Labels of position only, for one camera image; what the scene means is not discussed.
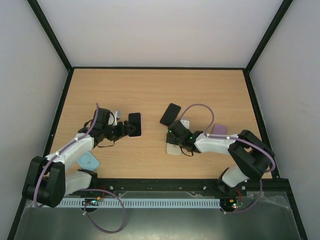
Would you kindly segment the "dark red phone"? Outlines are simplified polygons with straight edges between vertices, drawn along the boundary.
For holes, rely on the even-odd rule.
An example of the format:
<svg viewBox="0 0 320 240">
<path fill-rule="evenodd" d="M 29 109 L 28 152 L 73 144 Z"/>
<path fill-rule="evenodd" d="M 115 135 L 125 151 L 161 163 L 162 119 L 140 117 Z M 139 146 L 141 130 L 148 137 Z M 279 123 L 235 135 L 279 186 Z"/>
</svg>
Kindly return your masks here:
<svg viewBox="0 0 320 240">
<path fill-rule="evenodd" d="M 181 107 L 179 105 L 170 103 L 159 122 L 168 127 L 176 120 L 180 111 Z"/>
</svg>

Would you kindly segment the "light blue phone case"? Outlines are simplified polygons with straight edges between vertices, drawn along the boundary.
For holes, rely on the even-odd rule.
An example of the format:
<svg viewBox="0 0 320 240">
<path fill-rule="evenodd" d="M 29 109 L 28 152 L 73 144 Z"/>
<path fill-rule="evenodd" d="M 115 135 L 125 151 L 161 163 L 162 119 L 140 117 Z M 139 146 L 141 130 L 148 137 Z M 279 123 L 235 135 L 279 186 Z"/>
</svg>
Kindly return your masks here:
<svg viewBox="0 0 320 240">
<path fill-rule="evenodd" d="M 97 160 L 97 158 L 90 152 L 86 152 L 84 155 L 82 155 L 76 163 L 85 170 L 89 171 L 95 171 L 99 166 L 100 162 Z"/>
</svg>

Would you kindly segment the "cream white phone case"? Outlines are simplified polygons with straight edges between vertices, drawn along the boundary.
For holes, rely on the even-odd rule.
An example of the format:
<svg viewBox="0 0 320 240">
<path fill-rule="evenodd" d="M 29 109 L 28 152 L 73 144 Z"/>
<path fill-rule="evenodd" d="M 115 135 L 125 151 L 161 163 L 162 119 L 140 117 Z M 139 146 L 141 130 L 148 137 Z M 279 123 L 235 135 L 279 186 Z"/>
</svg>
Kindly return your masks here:
<svg viewBox="0 0 320 240">
<path fill-rule="evenodd" d="M 166 144 L 166 153 L 168 155 L 179 156 L 182 154 L 181 148 L 179 145 L 167 143 Z"/>
</svg>

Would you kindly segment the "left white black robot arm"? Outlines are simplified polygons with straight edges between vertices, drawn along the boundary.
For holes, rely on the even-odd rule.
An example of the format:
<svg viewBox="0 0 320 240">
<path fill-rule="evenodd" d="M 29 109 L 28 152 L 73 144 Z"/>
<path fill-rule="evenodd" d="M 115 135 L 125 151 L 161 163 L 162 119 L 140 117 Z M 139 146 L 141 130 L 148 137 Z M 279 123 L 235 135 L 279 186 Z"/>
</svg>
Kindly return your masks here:
<svg viewBox="0 0 320 240">
<path fill-rule="evenodd" d="M 56 152 L 45 157 L 35 156 L 31 160 L 22 195 L 32 200 L 36 208 L 54 208 L 66 195 L 95 186 L 98 177 L 96 172 L 81 168 L 73 174 L 67 174 L 68 169 L 103 140 L 115 142 L 135 130 L 136 127 L 127 120 L 116 125 L 92 123 L 90 127 L 84 126 Z"/>
</svg>

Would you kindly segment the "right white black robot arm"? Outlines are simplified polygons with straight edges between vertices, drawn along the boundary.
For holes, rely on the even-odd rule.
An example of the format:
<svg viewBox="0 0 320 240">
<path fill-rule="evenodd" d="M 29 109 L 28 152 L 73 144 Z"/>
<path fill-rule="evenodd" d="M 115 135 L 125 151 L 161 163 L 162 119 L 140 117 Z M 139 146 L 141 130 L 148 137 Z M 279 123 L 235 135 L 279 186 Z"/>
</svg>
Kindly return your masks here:
<svg viewBox="0 0 320 240">
<path fill-rule="evenodd" d="M 224 196 L 229 196 L 244 181 L 261 180 L 265 173 L 276 167 L 273 151 L 249 130 L 233 135 L 191 132 L 176 120 L 168 126 L 166 137 L 167 143 L 179 146 L 192 156 L 195 153 L 218 153 L 232 157 L 235 166 L 222 172 L 215 187 Z"/>
</svg>

